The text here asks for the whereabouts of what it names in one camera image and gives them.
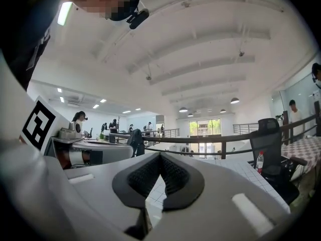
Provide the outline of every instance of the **ceiling beam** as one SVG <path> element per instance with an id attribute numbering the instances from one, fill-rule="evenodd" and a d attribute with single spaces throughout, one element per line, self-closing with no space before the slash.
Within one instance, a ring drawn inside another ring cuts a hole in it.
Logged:
<path id="1" fill-rule="evenodd" d="M 198 95 L 191 95 L 191 96 L 181 97 L 178 99 L 172 99 L 172 100 L 170 100 L 170 103 L 177 103 L 177 102 L 182 102 L 182 101 L 186 101 L 186 100 L 194 100 L 194 99 L 199 99 L 199 98 L 213 97 L 216 95 L 232 94 L 232 93 L 237 93 L 238 91 L 239 91 L 238 88 L 234 88 L 231 90 L 225 90 L 225 91 L 220 91 L 220 92 L 211 92 L 211 93 L 203 93 L 203 94 L 198 94 Z"/>
<path id="2" fill-rule="evenodd" d="M 245 81 L 246 75 L 238 75 L 238 76 L 229 76 L 224 78 L 214 78 L 206 81 L 197 81 L 194 83 L 186 84 L 183 86 L 175 87 L 166 91 L 162 92 L 162 96 L 175 94 L 187 90 L 192 90 L 200 87 L 205 86 L 214 86 L 214 85 L 220 85 L 220 84 L 226 84 L 226 83 L 233 83 L 233 82 L 239 82 L 239 81 Z"/>
<path id="3" fill-rule="evenodd" d="M 244 56 L 244 57 L 237 57 L 238 60 L 236 63 L 255 63 L 255 56 Z M 227 57 L 227 58 L 220 58 L 212 61 L 205 61 L 205 62 L 197 62 L 193 63 L 188 66 L 184 66 L 182 68 L 167 72 L 165 74 L 159 75 L 152 80 L 149 81 L 150 85 L 155 85 L 157 83 L 160 83 L 165 80 L 169 80 L 171 78 L 175 78 L 178 76 L 182 76 L 184 74 L 188 74 L 191 72 L 214 68 L 218 66 L 224 66 L 224 65 L 231 65 L 236 64 L 235 58 Z"/>
<path id="4" fill-rule="evenodd" d="M 211 41 L 218 41 L 218 40 L 225 40 L 225 39 L 236 39 L 236 38 L 242 38 L 242 33 L 237 31 L 222 31 L 222 32 L 216 32 L 209 35 L 203 35 L 197 37 L 197 39 L 194 39 L 193 37 L 190 37 L 189 39 L 181 40 L 180 42 L 174 42 L 166 47 L 163 47 L 162 49 L 158 51 L 154 51 L 154 56 L 150 58 L 149 56 L 144 56 L 143 58 L 140 58 L 136 62 L 130 64 L 127 66 L 127 70 L 130 74 L 133 74 L 137 72 L 139 69 L 147 65 L 148 63 L 151 63 L 153 60 L 160 59 L 168 54 L 177 52 L 179 50 L 182 50 L 187 47 L 199 45 L 202 43 L 207 43 Z M 270 33 L 269 32 L 250 32 L 248 38 L 255 38 L 255 39 L 262 39 L 262 40 L 270 40 Z"/>

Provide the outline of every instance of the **plastic bottle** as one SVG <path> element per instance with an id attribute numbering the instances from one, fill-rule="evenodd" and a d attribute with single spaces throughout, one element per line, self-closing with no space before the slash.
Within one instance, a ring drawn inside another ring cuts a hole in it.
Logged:
<path id="1" fill-rule="evenodd" d="M 263 157 L 263 152 L 261 151 L 259 156 L 257 157 L 256 160 L 256 170 L 258 173 L 262 173 L 262 169 L 263 169 L 263 162 L 264 162 L 264 157 Z"/>

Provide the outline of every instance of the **desk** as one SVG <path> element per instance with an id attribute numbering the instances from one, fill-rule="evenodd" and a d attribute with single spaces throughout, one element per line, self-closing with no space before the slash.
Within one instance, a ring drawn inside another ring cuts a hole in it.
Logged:
<path id="1" fill-rule="evenodd" d="M 321 160 L 321 137 L 300 139 L 290 145 L 282 146 L 282 156 L 291 158 L 297 157 L 307 161 L 304 172 L 313 169 Z"/>
<path id="2" fill-rule="evenodd" d="M 283 198 L 274 190 L 274 188 L 246 161 L 240 159 L 228 159 L 228 160 L 213 160 L 213 159 L 198 159 L 202 162 L 207 162 L 231 169 L 241 176 L 251 181 L 253 184 L 262 188 L 265 192 L 270 194 L 281 206 L 290 213 L 290 208 Z"/>

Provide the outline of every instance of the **office chair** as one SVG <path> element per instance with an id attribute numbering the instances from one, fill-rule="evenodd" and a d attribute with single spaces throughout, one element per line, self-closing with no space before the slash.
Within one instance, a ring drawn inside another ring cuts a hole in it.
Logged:
<path id="1" fill-rule="evenodd" d="M 262 151 L 264 157 L 262 177 L 287 204 L 290 204 L 299 196 L 298 188 L 290 181 L 291 177 L 299 164 L 305 166 L 307 162 L 296 157 L 290 159 L 282 157 L 282 134 L 276 119 L 265 118 L 259 120 L 258 123 L 259 129 L 250 133 L 253 167 L 256 167 L 257 157 Z"/>

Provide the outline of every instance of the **ceiling fixture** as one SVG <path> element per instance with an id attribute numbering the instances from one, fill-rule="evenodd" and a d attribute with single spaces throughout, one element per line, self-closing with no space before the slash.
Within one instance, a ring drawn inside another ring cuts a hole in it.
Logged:
<path id="1" fill-rule="evenodd" d="M 60 9 L 58 21 L 57 21 L 59 25 L 61 26 L 65 25 L 71 5 L 72 5 L 72 2 L 65 2 L 61 5 L 61 9 Z"/>
<path id="2" fill-rule="evenodd" d="M 186 107 L 182 107 L 179 112 L 187 112 L 188 110 L 186 109 Z"/>
<path id="3" fill-rule="evenodd" d="M 240 101 L 240 99 L 234 97 L 234 98 L 232 98 L 231 103 L 238 103 L 239 101 Z"/>

